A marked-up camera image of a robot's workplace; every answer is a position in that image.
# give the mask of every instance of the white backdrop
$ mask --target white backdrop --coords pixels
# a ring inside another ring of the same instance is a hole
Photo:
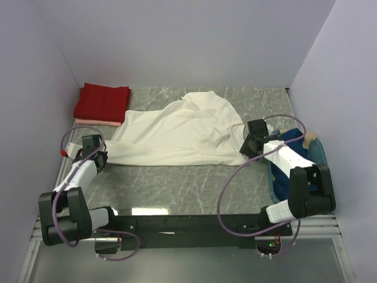
[[[79,88],[29,1],[0,0],[0,41],[0,282],[15,282]]]
[[[335,0],[33,0],[79,85],[290,87]]]
[[[358,282],[376,282],[377,1],[338,0],[290,89],[320,137],[336,218]]]

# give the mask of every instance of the black metal base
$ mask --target black metal base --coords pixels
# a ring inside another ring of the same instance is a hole
[[[264,229],[266,224],[260,214],[223,215],[224,224],[237,233],[253,233]],[[219,224],[216,215],[156,215],[156,216],[115,216],[114,229],[136,234],[141,248],[199,248],[236,246],[254,249],[254,237],[237,237],[227,233]],[[282,226],[264,236],[292,235],[290,226]],[[135,249],[135,239],[122,236],[121,250]]]

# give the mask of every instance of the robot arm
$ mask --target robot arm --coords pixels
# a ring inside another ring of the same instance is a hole
[[[114,217],[110,207],[88,210],[84,199],[84,192],[88,185],[105,167],[107,152],[99,151],[82,165],[80,163],[99,146],[99,135],[82,137],[82,149],[77,152],[69,174],[52,192],[43,193],[39,197],[42,237],[46,245],[62,243],[52,220],[52,201],[64,184],[67,187],[58,199],[57,213],[62,212],[63,208],[68,208],[69,215],[59,216],[58,223],[69,241],[89,238],[92,231],[108,225],[110,219]],[[77,167],[79,168],[76,174],[68,183],[68,178]]]
[[[284,144],[279,137],[268,134],[267,125],[263,119],[249,121],[247,125],[249,135],[240,150],[246,156],[256,157],[261,151],[268,153]],[[334,191],[327,165],[316,165],[286,145],[264,158],[274,163],[290,179],[288,199],[261,211],[261,213],[267,213],[271,223],[325,214],[335,210]],[[316,185],[317,190],[311,192],[310,184]]]

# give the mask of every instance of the blue garment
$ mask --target blue garment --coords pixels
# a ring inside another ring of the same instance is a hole
[[[283,134],[280,135],[281,139],[284,141],[294,139],[295,137],[299,137],[302,135],[302,132],[299,129],[291,129]],[[307,149],[303,148],[303,139],[298,141],[294,141],[293,143],[287,144],[293,151],[308,159],[310,159]],[[271,163],[271,172],[272,175],[275,177],[273,181],[273,191],[275,192],[276,197],[282,201],[288,198],[288,191],[289,191],[289,178],[273,163]],[[309,186],[310,190],[316,190],[315,185]]]

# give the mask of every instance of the tan cloth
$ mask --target tan cloth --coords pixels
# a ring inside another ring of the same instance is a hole
[[[281,129],[280,134],[285,133],[288,131],[287,129]],[[303,147],[304,149],[309,149],[309,145],[312,141],[314,141],[317,138],[317,136],[314,133],[307,132],[305,137],[304,137],[304,144]]]

